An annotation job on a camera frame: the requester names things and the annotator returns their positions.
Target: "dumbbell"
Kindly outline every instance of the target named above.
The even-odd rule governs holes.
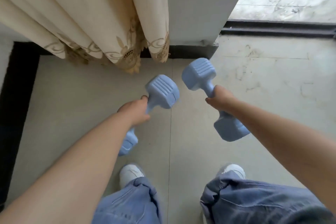
[[[149,113],[157,105],[165,109],[170,109],[180,98],[180,91],[176,83],[163,74],[150,80],[146,84],[145,89],[149,94],[146,113]],[[128,154],[137,143],[138,138],[134,133],[134,128],[131,128],[126,133],[118,156]]]
[[[209,98],[214,97],[211,80],[216,77],[216,70],[209,60],[199,58],[191,62],[182,72],[182,80],[189,90],[202,89]],[[250,133],[248,129],[232,115],[220,111],[214,127],[225,141],[236,141]]]

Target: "denim pants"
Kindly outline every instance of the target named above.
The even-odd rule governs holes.
[[[307,189],[242,180],[229,171],[210,181],[201,196],[208,224],[336,223]],[[145,177],[101,200],[93,224],[161,224],[155,188]]]

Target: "beige curtain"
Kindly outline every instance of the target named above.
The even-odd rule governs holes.
[[[143,48],[168,58],[168,0],[0,0],[0,22],[62,59],[133,73]]]

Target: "person's right arm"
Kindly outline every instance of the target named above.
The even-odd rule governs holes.
[[[240,101],[217,85],[206,102],[232,114],[336,216],[336,142],[295,121]]]

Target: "hand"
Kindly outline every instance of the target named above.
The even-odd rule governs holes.
[[[228,113],[230,113],[230,106],[236,100],[236,97],[231,93],[231,91],[220,85],[215,86],[213,98],[205,99],[205,101],[213,108],[217,109],[218,111],[225,111]]]
[[[148,97],[142,96],[141,99],[125,103],[117,112],[125,113],[131,119],[131,125],[135,126],[150,119],[146,114]]]

